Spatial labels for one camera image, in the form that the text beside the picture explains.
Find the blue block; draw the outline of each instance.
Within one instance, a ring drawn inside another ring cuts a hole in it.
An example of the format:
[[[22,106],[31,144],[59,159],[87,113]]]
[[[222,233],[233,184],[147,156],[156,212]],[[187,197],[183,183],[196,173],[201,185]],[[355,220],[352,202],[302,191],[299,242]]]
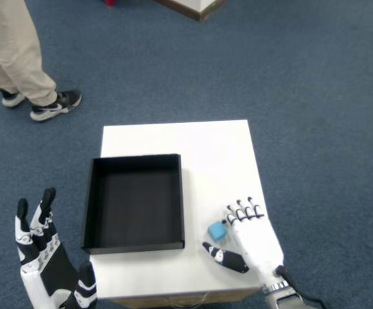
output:
[[[219,241],[226,235],[226,229],[220,221],[217,221],[208,227],[208,233],[214,241]]]

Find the white shoe sole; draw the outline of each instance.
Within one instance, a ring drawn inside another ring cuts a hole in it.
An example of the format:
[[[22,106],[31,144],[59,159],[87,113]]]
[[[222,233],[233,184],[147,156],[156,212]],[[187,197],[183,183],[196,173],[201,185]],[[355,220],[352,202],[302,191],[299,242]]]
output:
[[[51,119],[51,118],[53,118],[53,117],[55,117],[59,114],[66,114],[66,113],[69,113],[70,111],[73,111],[81,103],[81,100],[82,100],[82,95],[79,96],[79,99],[69,109],[68,108],[62,108],[58,111],[45,111],[44,113],[41,113],[41,114],[36,114],[32,111],[30,113],[30,116],[31,116],[32,120],[34,120],[34,121],[38,121],[38,122],[45,121],[45,120]]]
[[[6,100],[5,98],[3,98],[2,105],[6,108],[14,108],[15,106],[19,105],[23,100],[25,100],[25,96],[22,93],[18,93],[17,96],[12,100]]]

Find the black fingertip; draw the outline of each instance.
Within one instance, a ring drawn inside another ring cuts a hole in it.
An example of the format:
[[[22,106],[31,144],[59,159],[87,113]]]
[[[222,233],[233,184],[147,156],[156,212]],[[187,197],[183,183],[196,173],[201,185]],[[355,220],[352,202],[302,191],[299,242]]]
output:
[[[86,285],[92,286],[95,283],[95,274],[90,261],[83,262],[79,267],[79,279]]]
[[[206,251],[210,251],[210,247],[212,247],[211,246],[211,244],[210,243],[207,243],[206,241],[204,241],[203,243],[202,243],[202,246],[204,246],[204,248],[206,249]]]
[[[30,231],[29,224],[26,221],[27,213],[28,213],[28,201],[24,198],[21,198],[18,201],[17,217],[21,221],[21,230],[24,232]]]
[[[24,198],[21,198],[18,201],[17,217],[20,220],[25,219],[27,213],[28,213],[28,201]]]
[[[50,187],[50,188],[45,189],[44,196],[42,197],[42,204],[41,204],[42,210],[51,209],[51,204],[54,201],[56,194],[57,194],[57,191],[55,190],[55,188]]]

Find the black sneaker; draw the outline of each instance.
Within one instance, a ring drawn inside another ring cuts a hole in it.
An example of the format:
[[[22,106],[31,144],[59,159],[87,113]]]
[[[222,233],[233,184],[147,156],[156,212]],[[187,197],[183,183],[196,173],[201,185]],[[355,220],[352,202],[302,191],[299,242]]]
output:
[[[58,92],[56,101],[47,106],[32,104],[31,118],[34,121],[44,121],[59,114],[69,113],[75,109],[82,100],[82,95],[77,90]]]
[[[9,93],[4,89],[0,89],[2,93],[2,105],[6,108],[14,108],[18,106],[23,100],[25,100],[25,96],[22,93]]]

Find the black box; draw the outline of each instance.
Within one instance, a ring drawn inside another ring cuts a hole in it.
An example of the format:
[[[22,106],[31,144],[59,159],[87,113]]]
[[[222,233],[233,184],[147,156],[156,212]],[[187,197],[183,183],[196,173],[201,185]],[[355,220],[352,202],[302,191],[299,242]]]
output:
[[[92,161],[82,236],[86,252],[184,247],[179,154]]]

